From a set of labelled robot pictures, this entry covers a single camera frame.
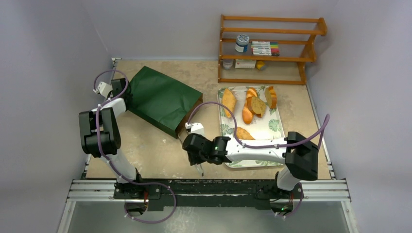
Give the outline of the metal tongs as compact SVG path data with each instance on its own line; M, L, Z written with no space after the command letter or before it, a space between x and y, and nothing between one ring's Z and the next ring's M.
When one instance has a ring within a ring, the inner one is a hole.
M197 169L197 171L199 172L199 174L201 175L201 177L204 177L204 169L203 169L202 165L201 164L195 164L194 166Z

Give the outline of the small oval bread roll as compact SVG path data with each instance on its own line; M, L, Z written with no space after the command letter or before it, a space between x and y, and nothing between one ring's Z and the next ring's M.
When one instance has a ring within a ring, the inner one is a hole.
M236 136L238 139L254 140L254 138L250 135L250 133L242 127L237 127Z

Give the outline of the green paper bag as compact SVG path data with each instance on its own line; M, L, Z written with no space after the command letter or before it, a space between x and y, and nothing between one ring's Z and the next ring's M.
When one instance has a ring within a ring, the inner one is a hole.
M128 111L177 138L203 93L144 66L129 82Z

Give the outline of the yellow fake bread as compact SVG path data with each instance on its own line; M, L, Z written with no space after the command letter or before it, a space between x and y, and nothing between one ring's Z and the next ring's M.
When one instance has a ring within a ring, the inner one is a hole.
M232 91L226 88L223 92L222 104L226 106L232 113L234 113L237 99Z

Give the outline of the leaf pattern serving tray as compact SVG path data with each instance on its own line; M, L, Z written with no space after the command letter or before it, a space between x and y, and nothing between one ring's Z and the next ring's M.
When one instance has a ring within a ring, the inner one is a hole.
M269 87L267 85L262 86L236 86L236 87L223 87L217 91L217 100L222 102L223 92L226 88L233 92L237 99L237 103L234 110L234 116L237 121L237 126L247 130L250 135L256 140L268 140L268 139L280 139L285 137L280 114L277 108L270 109L265 98L265 89ZM252 122L247 125L242 120L242 110L245 103L246 91L248 88L255 88L257 96L266 103L266 112L262 118L254 115ZM232 118L228 118L225 114L225 109L219 107L219 121L221 136L233 136L234 122ZM248 167L270 167L270 166L282 166L280 163L268 162L262 160L243 160L240 162L226 163L229 168L248 168Z

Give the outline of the fake baguette bread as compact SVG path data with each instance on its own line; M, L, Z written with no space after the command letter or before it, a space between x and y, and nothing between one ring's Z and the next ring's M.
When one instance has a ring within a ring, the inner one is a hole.
M245 103L242 110L242 120L247 125L249 125L252 122L254 116L254 114L249 110L247 104L248 98L252 96L257 97L257 91L255 88L248 88L248 90L246 91Z

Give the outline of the brown speckled bread slice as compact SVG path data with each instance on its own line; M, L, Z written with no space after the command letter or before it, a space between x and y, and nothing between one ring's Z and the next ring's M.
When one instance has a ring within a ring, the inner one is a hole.
M257 115L259 118L262 118L266 112L266 103L262 101L259 97L251 96L246 100L247 107L249 111Z

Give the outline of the orange fake bread slice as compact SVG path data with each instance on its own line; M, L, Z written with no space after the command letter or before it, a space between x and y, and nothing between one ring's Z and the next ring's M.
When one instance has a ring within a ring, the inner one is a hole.
M277 95L273 86L269 86L265 89L265 98L270 109L276 108Z

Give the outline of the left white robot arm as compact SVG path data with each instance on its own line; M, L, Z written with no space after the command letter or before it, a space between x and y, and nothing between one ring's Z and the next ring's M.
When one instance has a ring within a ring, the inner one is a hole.
M117 194L128 194L134 199L143 196L145 185L138 170L121 151L121 136L117 117L126 112L125 98L130 96L126 78L112 82L108 98L97 108L78 115L81 147L86 154L99 158L116 176Z

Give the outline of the white small box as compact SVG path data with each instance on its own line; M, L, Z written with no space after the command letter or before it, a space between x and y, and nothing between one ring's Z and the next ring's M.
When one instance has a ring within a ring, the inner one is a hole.
M256 60L244 60L244 59L235 60L235 68L254 69L255 66L256 66Z

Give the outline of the small yellow object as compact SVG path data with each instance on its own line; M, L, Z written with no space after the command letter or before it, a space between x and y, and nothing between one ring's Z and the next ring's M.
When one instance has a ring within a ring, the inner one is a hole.
M266 64L264 61L257 61L256 62L256 68L258 70L264 70L266 68Z

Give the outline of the white jar blue lid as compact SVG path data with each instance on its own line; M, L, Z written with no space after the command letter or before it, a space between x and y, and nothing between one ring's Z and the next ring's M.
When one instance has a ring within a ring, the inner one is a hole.
M236 38L235 51L244 53L247 51L249 45L249 36L246 34L239 34Z

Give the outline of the orange wooden shelf rack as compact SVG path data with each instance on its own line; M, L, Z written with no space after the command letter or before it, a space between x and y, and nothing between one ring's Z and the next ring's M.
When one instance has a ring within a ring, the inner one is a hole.
M276 23L308 23L315 24L315 27L311 30L304 29L291 29L290 27L281 28L246 28L246 27L228 27L225 26L226 21L240 21L243 24L246 22L276 22ZM298 56L279 56L274 55L255 55L252 50L247 52L237 52L235 55L224 53L224 43L236 43L236 38L225 38L225 33L238 33L238 34L288 34L288 35L307 35L307 40L278 40L278 39L263 39L263 41L276 42L278 45L286 46L301 46L302 51ZM317 55L314 48L314 41L317 36L326 36L327 25L323 17L320 18L291 18L291 17L250 17L250 16L226 16L221 15L220 18L220 38L219 38L219 56L218 61L221 63L223 60L254 60L263 62L287 62L296 63L299 72L300 80L288 81L288 80L263 80L263 79L241 79L241 78L224 78L222 76L223 66L218 64L218 82L219 83L268 83L268 84L294 84L305 85L307 83L307 77L305 73L305 67L307 63L314 63L317 60Z

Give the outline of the coloured marker set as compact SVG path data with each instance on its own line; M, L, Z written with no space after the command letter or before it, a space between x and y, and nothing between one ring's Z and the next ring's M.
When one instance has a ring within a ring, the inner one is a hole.
M277 41L253 41L251 43L253 55L259 56L279 56L279 45Z

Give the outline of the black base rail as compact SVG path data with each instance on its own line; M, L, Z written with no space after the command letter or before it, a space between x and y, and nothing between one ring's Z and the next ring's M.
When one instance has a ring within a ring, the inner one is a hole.
M302 197L302 186L292 191L276 186L275 180L144 179L143 185L115 183L114 199L146 200L150 211L164 207L251 207L290 212L292 201Z

